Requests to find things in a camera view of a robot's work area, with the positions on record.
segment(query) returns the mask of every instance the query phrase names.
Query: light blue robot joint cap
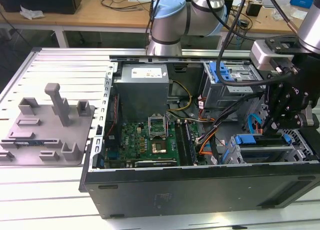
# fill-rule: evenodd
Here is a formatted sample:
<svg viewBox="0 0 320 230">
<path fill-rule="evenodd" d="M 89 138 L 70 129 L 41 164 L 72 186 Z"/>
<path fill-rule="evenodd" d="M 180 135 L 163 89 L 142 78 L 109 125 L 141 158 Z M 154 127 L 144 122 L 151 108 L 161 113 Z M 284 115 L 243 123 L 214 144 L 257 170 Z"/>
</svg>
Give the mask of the light blue robot joint cap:
<svg viewBox="0 0 320 230">
<path fill-rule="evenodd" d="M 181 11 L 186 5 L 186 0 L 160 0 L 156 8 L 155 19 L 162 19 L 172 16 Z"/>
</svg>

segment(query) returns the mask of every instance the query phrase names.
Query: blue plastic latch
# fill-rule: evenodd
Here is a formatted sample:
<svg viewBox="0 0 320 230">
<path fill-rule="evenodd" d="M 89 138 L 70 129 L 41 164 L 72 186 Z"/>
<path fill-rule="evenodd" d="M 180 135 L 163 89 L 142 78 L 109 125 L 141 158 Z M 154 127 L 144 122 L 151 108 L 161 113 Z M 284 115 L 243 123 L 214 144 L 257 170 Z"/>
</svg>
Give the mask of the blue plastic latch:
<svg viewBox="0 0 320 230">
<path fill-rule="evenodd" d="M 250 134 L 246 135 L 238 135 L 235 137 L 235 141 L 237 144 L 256 144 L 255 137 Z"/>
<path fill-rule="evenodd" d="M 229 154 L 229 149 L 226 150 L 225 154 L 224 154 L 223 157 L 222 157 L 221 162 L 224 162 L 224 160 L 226 159 L 226 157 L 228 156 L 228 154 Z"/>
<path fill-rule="evenodd" d="M 217 76 L 217 63 L 216 62 L 210 62 L 210 71 L 212 73 L 212 76 L 214 77 L 214 81 L 216 83 L 221 83 Z M 235 81 L 234 78 L 230 75 L 229 69 L 224 65 L 224 63 L 220 62 L 220 73 L 223 79 L 226 81 Z"/>
<path fill-rule="evenodd" d="M 290 145 L 292 143 L 292 139 L 288 134 L 284 134 L 283 138 L 285 139 L 285 141 L 288 143 L 288 145 Z"/>
<path fill-rule="evenodd" d="M 236 136 L 234 139 L 238 145 L 242 143 L 240 136 Z"/>
</svg>

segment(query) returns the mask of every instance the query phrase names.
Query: black box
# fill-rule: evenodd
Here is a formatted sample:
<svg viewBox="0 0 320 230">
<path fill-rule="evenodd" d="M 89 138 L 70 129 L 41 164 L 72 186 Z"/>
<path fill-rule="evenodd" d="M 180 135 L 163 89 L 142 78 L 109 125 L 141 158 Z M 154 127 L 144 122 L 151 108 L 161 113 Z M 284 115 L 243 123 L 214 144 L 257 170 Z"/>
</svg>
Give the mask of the black box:
<svg viewBox="0 0 320 230">
<path fill-rule="evenodd" d="M 252 2 L 249 2 L 248 7 L 246 8 L 246 15 L 247 16 L 258 16 L 262 4 L 255 4 Z"/>
<path fill-rule="evenodd" d="M 74 14 L 81 0 L 0 0 L 6 12 L 20 12 L 20 5 L 28 10 L 44 13 Z"/>
</svg>

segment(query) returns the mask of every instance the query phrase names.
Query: desk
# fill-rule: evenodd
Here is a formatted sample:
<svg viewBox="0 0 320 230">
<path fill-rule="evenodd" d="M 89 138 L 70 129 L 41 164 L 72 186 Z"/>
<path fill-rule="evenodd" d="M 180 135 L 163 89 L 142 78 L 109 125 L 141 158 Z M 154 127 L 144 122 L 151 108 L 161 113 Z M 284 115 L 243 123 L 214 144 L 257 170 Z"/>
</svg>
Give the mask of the desk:
<svg viewBox="0 0 320 230">
<path fill-rule="evenodd" d="M 117 7 L 134 4 L 136 2 L 123 2 Z M 149 4 L 145 4 L 144 7 L 148 9 Z M 284 21 L 276 22 L 272 19 L 272 12 L 273 9 L 262 8 L 257 17 L 251 17 L 253 26 L 247 35 L 250 37 L 271 37 L 291 34 L 291 30 Z M 74 15 L 46 13 L 44 18 L 33 19 L 32 21 L 25 19 L 19 13 L 4 13 L 4 16 L 17 29 L 55 31 L 60 47 L 68 47 L 65 31 L 144 33 L 149 20 L 149 13 L 145 10 L 134 12 L 114 11 L 102 6 L 100 0 L 82 0 L 81 6 Z M 293 19 L 293 22 L 299 27 L 302 20 Z M 1 17 L 0 28 L 10 29 L 10 26 Z M 226 34 L 227 29 L 223 28 L 220 33 L 222 41 Z"/>
<path fill-rule="evenodd" d="M 212 58 L 216 58 L 218 53 L 217 50 L 182 52 L 184 56 Z M 0 94 L 0 138 L 7 134 L 19 113 L 18 103 L 21 98 L 30 96 L 30 86 L 32 86 L 32 96 L 40 104 L 51 104 L 43 90 L 46 83 L 51 81 L 61 84 L 60 94 L 68 98 L 69 104 L 73 105 L 77 100 L 87 99 L 91 105 L 97 106 L 99 103 L 97 95 L 104 89 L 105 72 L 100 69 L 90 71 L 87 67 L 83 69 L 81 66 L 106 66 L 109 55 L 143 56 L 144 54 L 143 49 L 125 51 L 60 48 L 42 49 L 40 52 L 30 53 Z M 228 58 L 247 58 L 249 51 L 226 51 L 224 55 Z M 52 66 L 54 70 L 46 71 L 43 67 L 37 67 L 43 64 Z M 95 135 L 94 129 L 89 132 L 89 137 L 93 135 Z M 89 194 L 78 191 L 81 173 L 82 165 L 0 167 L 0 229 L 174 230 L 231 229 L 230 226 L 233 225 L 247 226 L 251 230 L 320 228 L 320 187 L 283 209 L 103 220 Z"/>
</svg>

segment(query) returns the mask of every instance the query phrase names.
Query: label sticker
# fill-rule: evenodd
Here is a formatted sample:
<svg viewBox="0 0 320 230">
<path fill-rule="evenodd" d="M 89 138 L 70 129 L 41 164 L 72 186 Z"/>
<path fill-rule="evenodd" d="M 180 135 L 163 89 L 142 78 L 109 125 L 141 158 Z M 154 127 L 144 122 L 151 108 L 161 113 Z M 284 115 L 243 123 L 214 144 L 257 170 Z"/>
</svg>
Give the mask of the label sticker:
<svg viewBox="0 0 320 230">
<path fill-rule="evenodd" d="M 213 165 L 217 165 L 218 161 L 214 156 L 211 156 L 211 162 L 213 163 Z"/>
<path fill-rule="evenodd" d="M 132 78 L 162 78 L 161 68 L 133 68 Z"/>
<path fill-rule="evenodd" d="M 29 145 L 28 142 L 16 141 L 15 145 Z"/>
<path fill-rule="evenodd" d="M 204 102 L 203 101 L 199 101 L 199 109 L 203 109 L 204 108 Z"/>
<path fill-rule="evenodd" d="M 241 78 L 239 73 L 231 73 L 232 78 Z"/>
<path fill-rule="evenodd" d="M 226 145 L 225 140 L 221 140 L 218 142 L 219 142 L 219 144 L 217 144 L 216 146 L 225 146 Z"/>
</svg>

